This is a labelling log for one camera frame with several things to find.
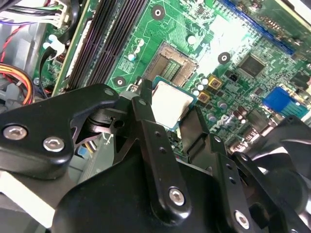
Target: green circuit board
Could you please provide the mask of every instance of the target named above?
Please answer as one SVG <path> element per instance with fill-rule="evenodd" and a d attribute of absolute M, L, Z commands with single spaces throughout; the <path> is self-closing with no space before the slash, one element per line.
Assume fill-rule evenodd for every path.
<path fill-rule="evenodd" d="M 155 9 L 163 10 L 160 19 L 154 15 Z M 190 35 L 196 38 L 193 44 L 188 42 Z M 307 61 L 286 55 L 218 1 L 206 0 L 205 4 L 198 4 L 194 0 L 152 0 L 137 23 L 108 85 L 122 92 L 134 84 L 138 76 L 144 78 L 163 42 L 197 62 L 197 69 L 182 85 L 184 90 L 192 93 L 202 77 L 209 78 L 211 74 L 220 81 L 217 90 L 205 86 L 210 99 L 197 104 L 201 106 L 211 131 L 223 138 L 226 145 L 230 145 L 248 124 L 232 118 L 230 122 L 215 127 L 217 121 L 230 118 L 238 106 L 248 111 L 258 109 L 268 117 L 270 113 L 262 108 L 262 99 L 281 84 L 294 91 L 289 80 L 297 72 L 311 74 Z M 220 64 L 219 56 L 224 52 L 231 58 L 226 64 Z M 262 65 L 255 77 L 241 70 L 241 63 L 248 57 L 255 58 Z M 179 67 L 172 64 L 168 68 Z M 237 80 L 234 82 L 228 78 L 228 73 L 235 74 Z M 221 101 L 227 105 L 225 110 L 218 105 Z M 209 121 L 209 114 L 216 117 L 216 122 Z M 178 143 L 175 152 L 182 156 Z"/>
<path fill-rule="evenodd" d="M 243 1 L 245 7 L 251 6 L 249 2 Z M 265 1 L 267 5 L 257 12 L 245 10 L 264 28 L 267 25 L 260 17 L 272 14 L 267 2 L 270 1 Z M 95 0 L 87 1 L 63 64 L 55 59 L 45 64 L 44 82 L 56 83 L 53 95 L 63 93 L 67 86 L 68 76 L 97 4 Z M 292 15 L 285 14 L 281 9 L 275 21 L 278 21 L 277 17 L 281 21 L 285 18 L 295 21 Z M 292 27 L 282 25 L 282 28 L 288 29 L 287 38 L 289 35 L 294 37 Z M 299 25 L 298 28 L 298 34 L 311 38 L 305 27 Z M 289 45 L 295 51 L 303 51 L 292 42 Z M 172 55 L 165 57 L 165 51 L 172 52 Z M 237 139 L 243 140 L 242 133 L 250 126 L 249 122 L 241 123 L 232 117 L 233 111 L 242 106 L 247 111 L 256 109 L 270 117 L 271 111 L 263 107 L 262 100 L 279 85 L 294 92 L 296 87 L 290 82 L 291 78 L 299 72 L 311 75 L 306 57 L 301 52 L 287 55 L 221 1 L 150 0 L 115 63 L 107 84 L 121 93 L 135 90 L 138 77 L 144 79 L 156 74 L 193 94 L 198 91 L 202 80 L 208 79 L 210 82 L 204 85 L 196 104 L 201 107 L 210 131 L 220 136 L 229 147 Z M 154 67 L 165 69 L 160 74 Z M 173 147 L 182 158 L 181 143 L 176 141 Z"/>
<path fill-rule="evenodd" d="M 279 41 L 311 59 L 311 25 L 283 0 L 233 0 L 240 10 L 263 26 Z"/>
<path fill-rule="evenodd" d="M 43 37 L 43 43 L 48 42 L 49 35 L 56 35 L 61 36 L 67 28 L 61 28 L 57 29 L 53 25 L 48 24 L 46 27 L 45 35 Z M 39 57 L 44 54 L 45 49 L 41 47 L 41 50 L 39 52 Z M 60 56 L 57 59 L 49 59 L 43 66 L 41 76 L 42 76 L 42 84 L 45 87 L 51 87 L 51 89 L 54 87 L 55 82 L 57 80 L 57 77 L 59 76 L 62 62 L 60 59 L 62 59 L 64 56 Z M 35 69 L 34 78 L 39 77 L 39 62 L 37 64 L 37 67 Z"/>

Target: capacitor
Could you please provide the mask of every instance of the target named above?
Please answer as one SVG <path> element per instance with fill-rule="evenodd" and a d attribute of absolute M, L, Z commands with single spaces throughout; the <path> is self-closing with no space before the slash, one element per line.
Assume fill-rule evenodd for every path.
<path fill-rule="evenodd" d="M 215 122 L 217 119 L 215 117 L 215 115 L 213 113 L 209 113 L 207 115 L 207 119 L 210 121 L 210 122 Z"/>
<path fill-rule="evenodd" d="M 196 88 L 199 90 L 199 91 L 203 91 L 204 90 L 204 86 L 202 84 L 198 84 L 196 86 Z"/>
<path fill-rule="evenodd" d="M 192 93 L 195 95 L 195 96 L 199 96 L 200 92 L 196 89 L 192 90 Z"/>
<path fill-rule="evenodd" d="M 195 36 L 194 36 L 194 35 L 189 35 L 188 38 L 187 38 L 187 42 L 188 42 L 188 44 L 190 44 L 190 45 L 194 45 L 195 42 L 196 42 Z"/>
<path fill-rule="evenodd" d="M 228 108 L 228 104 L 226 102 L 224 102 L 223 100 L 219 101 L 217 103 L 218 107 L 223 109 L 223 110 L 226 110 Z"/>
<path fill-rule="evenodd" d="M 133 61 L 135 61 L 135 59 L 136 59 L 136 55 L 135 55 L 135 54 L 129 54 L 129 55 L 127 56 L 127 58 L 128 58 L 128 60 L 129 60 L 130 62 L 133 62 Z"/>
<path fill-rule="evenodd" d="M 207 85 L 207 84 L 208 84 L 208 79 L 207 79 L 207 78 L 201 79 L 201 83 L 202 83 L 203 85 Z"/>
<path fill-rule="evenodd" d="M 235 110 L 232 112 L 232 115 L 235 116 L 242 124 L 244 124 L 246 122 L 246 119 L 242 116 L 242 114 Z"/>
<path fill-rule="evenodd" d="M 242 116 L 246 116 L 247 115 L 247 110 L 244 107 L 242 107 L 242 106 L 238 106 L 238 111 L 239 111 L 239 113 L 242 114 Z"/>

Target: motherboard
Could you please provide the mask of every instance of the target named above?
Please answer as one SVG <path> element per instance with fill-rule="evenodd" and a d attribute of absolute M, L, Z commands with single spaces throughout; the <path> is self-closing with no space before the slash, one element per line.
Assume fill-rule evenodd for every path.
<path fill-rule="evenodd" d="M 112 47 L 116 53 L 105 55 L 105 43 L 113 41 L 117 30 L 113 26 L 98 40 L 97 55 L 85 60 L 92 65 L 81 70 L 85 78 L 80 87 L 98 81 L 119 93 L 135 92 L 141 80 L 162 78 L 194 97 L 209 130 L 225 141 L 230 152 L 247 149 L 287 115 L 308 115 L 311 27 L 281 1 L 150 0 L 142 4 L 139 16 L 130 21 L 123 48 Z M 66 54 L 45 64 L 44 82 L 54 83 L 53 95 L 75 84 L 70 75 L 78 70 L 76 62 L 82 61 L 97 7 L 94 0 L 86 2 Z M 116 7 L 114 12 L 122 14 L 122 9 Z M 109 72 L 104 62 L 110 64 Z M 165 102 L 180 104 L 172 95 Z M 175 108 L 171 109 L 168 114 L 174 114 Z M 174 152 L 186 160 L 176 123 L 177 127 L 166 128 Z"/>

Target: silver screw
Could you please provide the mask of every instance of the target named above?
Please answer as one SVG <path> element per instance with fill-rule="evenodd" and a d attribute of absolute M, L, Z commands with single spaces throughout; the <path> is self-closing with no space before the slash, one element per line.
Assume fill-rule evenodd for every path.
<path fill-rule="evenodd" d="M 19 125 L 12 125 L 3 130 L 3 136 L 10 140 L 21 140 L 27 136 L 27 130 Z"/>
<path fill-rule="evenodd" d="M 245 217 L 244 214 L 242 214 L 240 211 L 236 211 L 234 213 L 234 217 L 236 219 L 236 221 L 244 228 L 244 229 L 249 229 L 249 221 L 247 219 L 247 217 Z"/>
<path fill-rule="evenodd" d="M 248 160 L 247 157 L 245 156 L 245 154 L 241 154 L 241 157 L 242 157 L 242 159 L 243 159 L 244 161 L 247 161 L 247 160 Z"/>
<path fill-rule="evenodd" d="M 111 90 L 109 90 L 109 89 L 106 89 L 106 90 L 105 90 L 105 93 L 106 93 L 107 95 L 109 95 L 109 96 L 113 96 L 113 92 L 112 92 Z"/>
<path fill-rule="evenodd" d="M 34 85 L 39 86 L 40 84 L 40 79 L 39 78 L 34 78 Z"/>
<path fill-rule="evenodd" d="M 170 189 L 170 199 L 175 203 L 175 205 L 181 206 L 185 203 L 184 195 L 176 188 Z"/>
<path fill-rule="evenodd" d="M 217 142 L 222 142 L 222 140 L 218 136 L 214 136 L 214 138 Z"/>
<path fill-rule="evenodd" d="M 139 100 L 139 103 L 141 103 L 142 105 L 146 105 L 146 102 L 143 100 Z"/>
<path fill-rule="evenodd" d="M 60 152 L 64 149 L 65 143 L 58 137 L 48 137 L 43 141 L 43 147 L 47 151 Z"/>

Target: cable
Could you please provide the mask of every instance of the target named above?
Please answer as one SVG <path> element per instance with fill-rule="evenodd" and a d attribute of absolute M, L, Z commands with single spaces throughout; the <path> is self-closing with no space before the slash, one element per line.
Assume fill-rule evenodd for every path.
<path fill-rule="evenodd" d="M 9 65 L 0 63 L 0 73 L 4 75 L 11 75 L 25 85 L 27 89 L 27 95 L 23 102 L 24 105 L 30 104 L 34 101 L 35 90 L 34 90 L 33 83 L 30 77 L 23 70 L 17 67 L 14 67 L 14 66 L 9 66 Z"/>
<path fill-rule="evenodd" d="M 58 13 L 58 9 L 53 9 L 53 7 L 47 7 L 47 9 L 41 9 L 41 8 L 33 8 L 33 7 L 27 7 L 27 6 L 12 6 L 9 8 L 9 10 L 26 10 L 26 11 L 34 11 L 34 12 L 40 12 L 40 13 Z"/>
<path fill-rule="evenodd" d="M 1 0 L 0 1 L 0 12 L 5 11 L 7 8 L 16 5 L 21 0 Z"/>
<path fill-rule="evenodd" d="M 88 144 L 87 142 L 84 143 L 84 145 L 85 145 L 85 147 L 87 148 L 87 150 L 88 150 L 91 154 L 94 153 L 94 151 L 91 149 L 91 147 L 89 146 L 89 144 Z"/>
<path fill-rule="evenodd" d="M 10 12 L 10 13 L 14 13 L 14 14 L 19 14 L 19 15 L 24 15 L 24 16 L 52 16 L 55 15 L 53 12 L 44 12 L 44 13 L 40 13 L 40 12 L 25 12 L 25 11 L 19 11 L 19 10 L 15 10 L 15 9 L 7 9 L 6 12 Z"/>
<path fill-rule="evenodd" d="M 2 20 L 0 20 L 0 24 L 3 24 L 3 25 L 9 25 L 9 26 L 23 26 L 23 25 L 33 24 L 33 22 L 20 22 L 20 23 L 13 23 L 13 22 L 6 22 L 6 21 L 2 21 Z"/>
<path fill-rule="evenodd" d="M 13 39 L 13 36 L 18 33 L 23 27 L 25 27 L 25 25 L 19 26 L 18 28 L 16 28 L 14 31 L 12 31 L 12 33 L 6 38 L 3 47 L 2 47 L 2 51 L 0 53 L 0 63 L 4 62 L 4 57 L 5 57 L 5 49 L 6 47 L 9 45 L 9 43 L 11 42 L 11 40 Z"/>

